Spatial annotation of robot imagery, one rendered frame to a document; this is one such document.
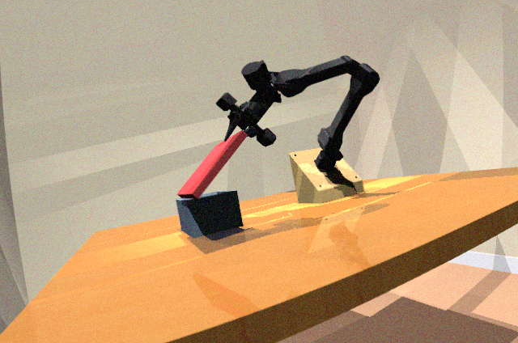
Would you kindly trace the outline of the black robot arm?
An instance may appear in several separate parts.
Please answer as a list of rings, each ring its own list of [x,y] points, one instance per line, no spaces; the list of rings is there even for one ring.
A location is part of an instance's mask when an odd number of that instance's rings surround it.
[[[343,74],[352,75],[350,90],[342,106],[331,125],[322,128],[317,136],[322,150],[314,162],[320,172],[335,172],[336,162],[343,158],[340,152],[343,132],[363,97],[372,93],[380,81],[379,74],[369,65],[360,64],[348,56],[342,56],[307,69],[292,69],[282,72],[268,71],[263,60],[254,61],[244,66],[241,73],[250,88],[257,91],[254,95],[264,98],[269,106],[273,102],[282,102],[281,93],[286,97],[292,97],[304,92],[312,84]]]

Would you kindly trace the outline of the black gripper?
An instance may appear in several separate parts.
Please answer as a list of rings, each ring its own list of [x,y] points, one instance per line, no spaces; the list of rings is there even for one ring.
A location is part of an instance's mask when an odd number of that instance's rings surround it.
[[[224,141],[231,136],[240,120],[242,120],[247,126],[249,126],[244,130],[244,132],[250,138],[257,136],[257,141],[259,141],[263,146],[272,145],[276,140],[276,135],[268,128],[262,129],[257,125],[258,121],[270,108],[268,102],[261,96],[254,95],[242,110],[235,105],[236,102],[237,100],[228,92],[224,92],[216,102],[223,111],[228,111],[228,109],[231,110],[231,113],[227,116],[230,123]]]

